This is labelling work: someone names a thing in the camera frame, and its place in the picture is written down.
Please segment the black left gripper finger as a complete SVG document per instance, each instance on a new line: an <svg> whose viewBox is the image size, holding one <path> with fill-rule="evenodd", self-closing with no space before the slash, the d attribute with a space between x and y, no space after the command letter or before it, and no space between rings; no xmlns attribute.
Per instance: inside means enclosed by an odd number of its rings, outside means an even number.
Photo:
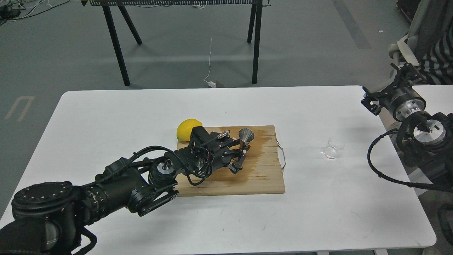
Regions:
<svg viewBox="0 0 453 255"><path fill-rule="evenodd" d="M231 157L231 162L228 165L228 168L233 174L237 174L242 170L242 165L245 161L247 151L236 151Z"/></svg>
<svg viewBox="0 0 453 255"><path fill-rule="evenodd" d="M251 137L239 138L239 139L233 139L231 137L223 138L223 147L227 147L230 150L240 149L240 150L248 151L251 148L251 146L249 145L250 143L251 143Z"/></svg>

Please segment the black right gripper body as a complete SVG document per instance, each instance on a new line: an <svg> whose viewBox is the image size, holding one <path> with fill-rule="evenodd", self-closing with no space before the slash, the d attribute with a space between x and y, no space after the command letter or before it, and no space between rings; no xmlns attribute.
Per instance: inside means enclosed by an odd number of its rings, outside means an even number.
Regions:
<svg viewBox="0 0 453 255"><path fill-rule="evenodd" d="M384 95L384 107L399 122L426 108L426 101L411 86L389 85Z"/></svg>

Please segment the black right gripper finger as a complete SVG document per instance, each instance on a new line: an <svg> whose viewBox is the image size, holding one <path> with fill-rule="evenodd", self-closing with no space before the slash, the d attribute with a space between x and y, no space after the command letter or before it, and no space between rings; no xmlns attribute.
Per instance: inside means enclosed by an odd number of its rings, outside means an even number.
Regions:
<svg viewBox="0 0 453 255"><path fill-rule="evenodd" d="M398 89L415 91L413 87L423 81L423 76L412 63L402 65L391 63L390 65L396 71L394 80L390 84L391 92L396 92Z"/></svg>
<svg viewBox="0 0 453 255"><path fill-rule="evenodd" d="M364 98L361 100L361 104L373 115L378 116L383 108L380 101L384 100L388 95L387 92L370 92L366 87L362 87L364 90Z"/></svg>

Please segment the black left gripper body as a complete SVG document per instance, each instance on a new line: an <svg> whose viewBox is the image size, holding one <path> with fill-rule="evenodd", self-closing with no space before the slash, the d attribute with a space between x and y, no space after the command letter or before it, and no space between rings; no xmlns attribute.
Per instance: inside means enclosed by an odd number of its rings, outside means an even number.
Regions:
<svg viewBox="0 0 453 255"><path fill-rule="evenodd" d="M188 145L176 150L175 154L182 161L185 173L209 177L215 170L228 165L224 156L230 151L231 142L228 129L209 133L204 127L196 126L192 128Z"/></svg>

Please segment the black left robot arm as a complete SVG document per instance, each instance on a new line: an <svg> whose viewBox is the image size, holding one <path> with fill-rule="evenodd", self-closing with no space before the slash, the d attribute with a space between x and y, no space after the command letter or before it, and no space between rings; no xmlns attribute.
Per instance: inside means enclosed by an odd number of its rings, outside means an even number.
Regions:
<svg viewBox="0 0 453 255"><path fill-rule="evenodd" d="M180 174L197 186L221 168L238 173L253 140L247 128L235 139L229 130L208 133L196 126L186 147L146 147L106 166L89 184L54 181L23 188L11 202L13 222L1 228L1 254L85 255L97 243L87 225L124 207L139 216L159 208L179 195Z"/></svg>

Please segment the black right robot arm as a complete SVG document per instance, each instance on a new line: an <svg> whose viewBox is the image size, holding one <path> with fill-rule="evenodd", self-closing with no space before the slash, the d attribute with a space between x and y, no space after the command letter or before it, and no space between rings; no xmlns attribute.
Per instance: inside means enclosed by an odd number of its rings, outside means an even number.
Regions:
<svg viewBox="0 0 453 255"><path fill-rule="evenodd" d="M452 193L453 135L452 114L429 114L426 101L413 86L425 79L411 63L391 66L396 71L393 82L379 92L364 88L361 104L374 115L385 108L400 126L376 138L368 148L367 161L374 173L387 181L422 190ZM429 183L400 181L379 171L372 163L374 146L385 136L395 135L407 166L417 167Z"/></svg>

